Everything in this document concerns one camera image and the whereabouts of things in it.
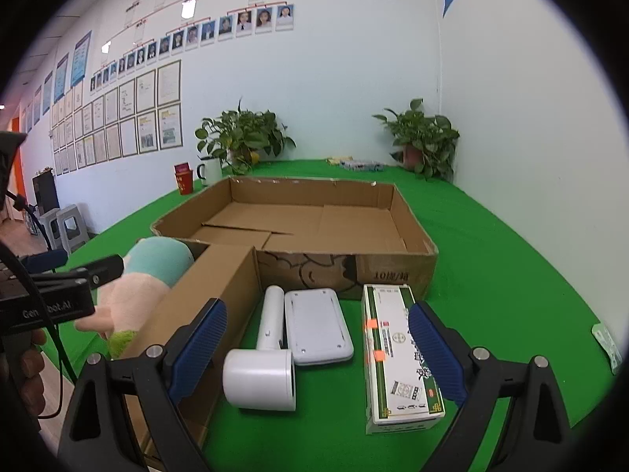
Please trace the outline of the person's left hand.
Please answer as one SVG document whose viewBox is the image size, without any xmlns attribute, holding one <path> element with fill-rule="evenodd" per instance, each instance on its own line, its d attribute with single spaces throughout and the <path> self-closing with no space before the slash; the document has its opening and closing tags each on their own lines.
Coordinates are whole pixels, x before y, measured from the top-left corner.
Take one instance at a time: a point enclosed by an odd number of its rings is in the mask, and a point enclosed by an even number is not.
<svg viewBox="0 0 629 472">
<path fill-rule="evenodd" d="M 1 373 L 5 379 L 14 382 L 33 418 L 38 418 L 46 406 L 45 387 L 40 376 L 45 368 L 45 360 L 39 349 L 46 340 L 42 329 L 1 339 Z"/>
</svg>

